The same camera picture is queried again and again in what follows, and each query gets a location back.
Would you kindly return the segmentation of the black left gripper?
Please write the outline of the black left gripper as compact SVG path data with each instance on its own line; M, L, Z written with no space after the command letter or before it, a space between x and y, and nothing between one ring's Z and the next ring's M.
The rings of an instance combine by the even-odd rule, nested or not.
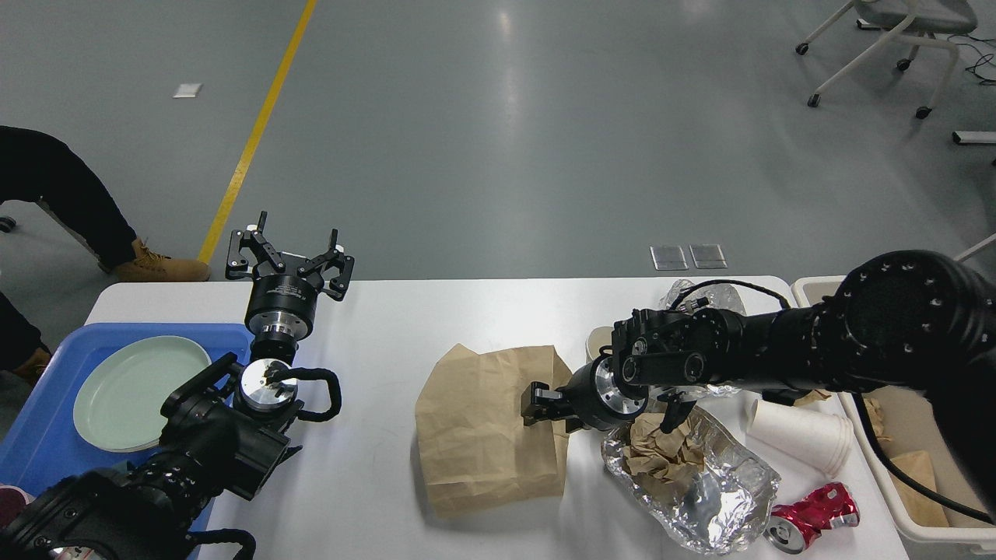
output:
M225 280L254 280L244 319L249 332L260 334L277 325L301 341L313 332L319 292L345 300L356 260L339 246L334 228L324 253L296 267L296 276L280 275L287 273L287 263L264 237L267 218L267 212L260 212L255 224L231 230Z

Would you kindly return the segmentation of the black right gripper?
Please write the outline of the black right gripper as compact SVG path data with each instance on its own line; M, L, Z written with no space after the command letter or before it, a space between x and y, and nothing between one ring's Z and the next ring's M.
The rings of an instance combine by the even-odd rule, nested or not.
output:
M635 419L645 411L650 390L622 389L616 385L609 365L611 358L600 355L577 369L562 390L552 390L547 383L534 380L528 387L528 403L521 410L524 425L572 418L572 430L604 432Z

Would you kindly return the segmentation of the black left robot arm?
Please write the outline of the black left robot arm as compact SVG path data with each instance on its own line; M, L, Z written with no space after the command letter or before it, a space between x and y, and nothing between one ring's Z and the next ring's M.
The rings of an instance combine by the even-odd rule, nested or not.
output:
M253 339L247 364L233 353L210 362L161 404L159 450L138 467L102 467L68 476L2 526L4 559L185 559L202 545L235 544L251 559L253 535L195 531L214 497L252 500L296 453L295 421L331 421L342 410L337 375L294 366L314 329L317 301L342 301L355 259L338 244L303 257L264 237L267 214L235 229L225 276L249 278L244 325Z

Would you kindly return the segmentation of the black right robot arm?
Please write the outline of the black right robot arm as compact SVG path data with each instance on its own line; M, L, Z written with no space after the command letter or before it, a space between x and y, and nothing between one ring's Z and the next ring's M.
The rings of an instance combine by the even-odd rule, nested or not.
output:
M972 268L927 250L868 260L832 296L807 308L784 297L769 314L745 316L691 308L684 289L662 310L635 309L613 325L611 344L551 389L533 382L521 397L525 425L565 421L610 430L645 410L653 389L671 432L693 410L693 387L730 386L793 404L812 390L848 393L868 439L862 397L881 387L918 391L931 404L946 446L982 509L947 499L904 475L915 492L956 513L994 522L994 283Z

